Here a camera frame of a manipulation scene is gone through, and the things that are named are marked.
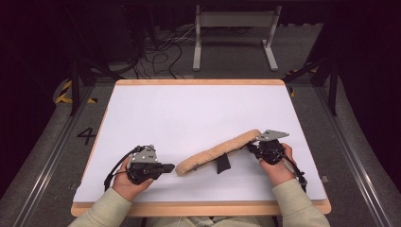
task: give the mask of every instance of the forearm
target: forearm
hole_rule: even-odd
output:
[[[130,210],[131,202],[109,188],[94,205],[70,226],[119,226]]]
[[[283,216],[283,224],[289,226],[330,226],[327,218],[313,204],[294,179],[273,188]]]

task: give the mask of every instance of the brown fuzzy cylinder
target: brown fuzzy cylinder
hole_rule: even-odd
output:
[[[244,145],[255,140],[259,135],[261,135],[259,130],[247,131],[234,139],[228,140],[185,159],[176,166],[175,171],[178,176],[183,176],[195,167],[213,161],[224,153],[229,153],[233,150],[242,148]]]

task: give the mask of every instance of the floor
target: floor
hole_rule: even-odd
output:
[[[191,26],[182,27],[187,31]],[[201,70],[192,70],[193,35],[163,52],[147,52],[128,79],[281,79],[303,66],[322,25],[280,26],[272,50],[279,70],[271,72],[260,40],[263,29],[210,29],[202,34]],[[112,65],[112,69],[122,67]],[[401,196],[358,127],[341,83],[337,116],[327,109],[327,86],[314,88],[310,75],[292,81],[291,98],[332,205],[332,226],[401,226]],[[55,91],[55,100],[65,81]],[[89,128],[98,132],[113,91],[113,81],[98,77],[95,87],[81,87],[83,105],[69,116],[71,104],[58,103],[47,128],[0,202],[0,226],[66,226],[74,217],[72,199],[92,150],[94,138],[78,135]],[[137,226],[127,218],[122,226]]]

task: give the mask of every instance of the black fabric piece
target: black fabric piece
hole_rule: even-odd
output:
[[[226,153],[219,156],[216,160],[218,161],[218,174],[220,174],[224,170],[231,168],[230,161],[228,160],[228,156]]]

